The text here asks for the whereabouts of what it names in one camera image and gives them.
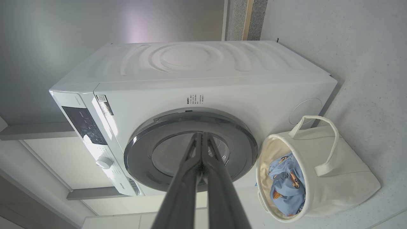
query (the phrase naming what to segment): door glass window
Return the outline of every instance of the door glass window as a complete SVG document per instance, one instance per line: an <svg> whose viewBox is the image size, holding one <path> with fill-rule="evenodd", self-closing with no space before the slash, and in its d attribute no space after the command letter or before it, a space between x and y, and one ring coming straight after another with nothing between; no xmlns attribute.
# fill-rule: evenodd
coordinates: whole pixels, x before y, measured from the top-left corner
<svg viewBox="0 0 407 229"><path fill-rule="evenodd" d="M194 133L180 134L160 143L154 149L151 158L155 168L168 176L174 176L178 170L179 164L181 163L182 157L184 156L193 135ZM229 159L228 146L222 140L215 136L214 141L219 149L219 153L222 157L223 162L226 164Z"/></svg>

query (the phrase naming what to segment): cartoon print fabric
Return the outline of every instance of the cartoon print fabric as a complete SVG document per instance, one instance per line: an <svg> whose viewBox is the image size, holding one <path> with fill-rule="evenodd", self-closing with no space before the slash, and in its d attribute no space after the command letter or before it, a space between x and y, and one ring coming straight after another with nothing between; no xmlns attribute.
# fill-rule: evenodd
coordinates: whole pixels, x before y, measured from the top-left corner
<svg viewBox="0 0 407 229"><path fill-rule="evenodd" d="M273 179L270 198L284 215L295 215L305 202L304 176L292 152L270 163L269 177Z"/></svg>

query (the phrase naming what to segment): laundry basket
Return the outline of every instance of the laundry basket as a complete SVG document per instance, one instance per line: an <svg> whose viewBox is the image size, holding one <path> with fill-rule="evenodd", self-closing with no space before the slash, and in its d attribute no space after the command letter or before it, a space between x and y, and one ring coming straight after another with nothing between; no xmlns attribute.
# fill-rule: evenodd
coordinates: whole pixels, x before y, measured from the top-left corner
<svg viewBox="0 0 407 229"><path fill-rule="evenodd" d="M320 119L330 126L299 130L305 119ZM289 152L293 152L301 167L306 192L302 211L293 216L285 216L274 205L270 198L273 180L268 177L270 163ZM281 222L347 210L380 188L379 181L339 135L335 125L321 116L304 116L292 131L268 136L257 161L256 179L260 203Z"/></svg>

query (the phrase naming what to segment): front-loading washing machine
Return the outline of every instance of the front-loading washing machine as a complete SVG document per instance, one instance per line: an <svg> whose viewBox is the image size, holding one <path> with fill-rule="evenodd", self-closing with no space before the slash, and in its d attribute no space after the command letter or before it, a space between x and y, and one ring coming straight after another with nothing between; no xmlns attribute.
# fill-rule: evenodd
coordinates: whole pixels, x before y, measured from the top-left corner
<svg viewBox="0 0 407 229"><path fill-rule="evenodd" d="M264 138L319 114L336 84L271 41L107 44L50 93L116 189L135 196L164 194L195 132L212 133L236 188L254 186Z"/></svg>

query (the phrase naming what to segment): barcode sticker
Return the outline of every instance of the barcode sticker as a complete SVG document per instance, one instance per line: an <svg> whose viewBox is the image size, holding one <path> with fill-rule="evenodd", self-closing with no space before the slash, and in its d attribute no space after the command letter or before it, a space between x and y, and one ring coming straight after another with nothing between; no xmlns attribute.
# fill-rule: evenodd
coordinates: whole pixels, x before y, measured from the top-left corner
<svg viewBox="0 0 407 229"><path fill-rule="evenodd" d="M98 99L98 102L103 111L103 114L105 116L113 115L112 108L110 107L110 104L107 101L106 95L97 95L96 98Z"/></svg>
<svg viewBox="0 0 407 229"><path fill-rule="evenodd" d="M99 102L107 102L105 95L97 95L97 98Z"/></svg>

